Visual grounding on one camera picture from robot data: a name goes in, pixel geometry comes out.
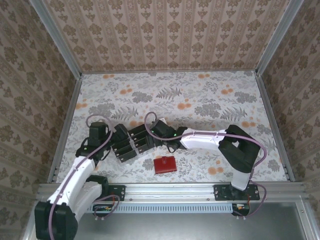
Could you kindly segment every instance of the gray floor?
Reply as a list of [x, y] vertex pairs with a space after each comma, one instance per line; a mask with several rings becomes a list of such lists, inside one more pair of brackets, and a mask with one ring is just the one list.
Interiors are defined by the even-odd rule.
[[76, 240], [304, 240], [292, 204], [266, 203], [246, 219], [231, 214], [114, 214], [104, 221], [85, 214]]

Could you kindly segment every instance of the red wallet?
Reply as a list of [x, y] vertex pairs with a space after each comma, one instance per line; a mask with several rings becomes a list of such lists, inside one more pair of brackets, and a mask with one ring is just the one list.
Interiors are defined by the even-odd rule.
[[174, 156], [163, 156], [153, 160], [155, 174], [165, 174], [177, 171], [176, 159]]

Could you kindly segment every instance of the wallpaper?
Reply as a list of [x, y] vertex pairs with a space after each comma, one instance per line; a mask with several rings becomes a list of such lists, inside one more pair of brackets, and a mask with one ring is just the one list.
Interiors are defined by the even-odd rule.
[[255, 69], [289, 0], [44, 0], [82, 72]]
[[[89, 135], [89, 115], [103, 114], [114, 125], [124, 124], [130, 130], [143, 124], [150, 111], [175, 129], [216, 131], [239, 126], [267, 148], [267, 158], [256, 167], [252, 179], [287, 180], [253, 71], [212, 71], [83, 75], [57, 182], [67, 175], [75, 152]], [[174, 156], [177, 171], [155, 174], [153, 160], [161, 156]], [[229, 182], [233, 171], [217, 147], [169, 153], [161, 146], [124, 163], [112, 151], [99, 162], [95, 174], [111, 183], [199, 183]]]
[[75, 79], [35, 10], [0, 1], [0, 239], [24, 232], [47, 181]]
[[263, 73], [298, 181], [320, 223], [320, 1], [305, 0]]

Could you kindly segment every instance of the patterned wallpaper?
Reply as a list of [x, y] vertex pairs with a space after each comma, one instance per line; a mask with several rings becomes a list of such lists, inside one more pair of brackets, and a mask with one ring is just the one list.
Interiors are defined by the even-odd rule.
[[44, 0], [83, 72], [254, 69], [289, 0]]
[[291, 167], [320, 223], [320, 1], [305, 0], [263, 73]]
[[0, 1], [0, 239], [19, 239], [46, 182], [75, 79], [27, 0]]

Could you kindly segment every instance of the floral tablecloth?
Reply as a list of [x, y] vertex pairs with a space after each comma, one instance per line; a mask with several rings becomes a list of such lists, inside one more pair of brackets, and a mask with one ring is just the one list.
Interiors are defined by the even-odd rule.
[[[252, 179], [286, 181], [253, 72], [214, 71], [83, 75], [57, 182], [66, 176], [76, 150], [89, 135], [87, 116], [104, 114], [115, 125], [122, 123], [130, 130], [142, 124], [149, 111], [164, 117], [173, 128], [221, 130], [238, 125], [267, 148], [268, 156]], [[153, 159], [172, 155], [177, 172], [156, 175]], [[227, 182], [232, 178], [232, 167], [217, 150], [188, 149], [171, 154], [163, 146], [124, 163], [111, 152], [94, 174], [107, 176], [111, 183]]]

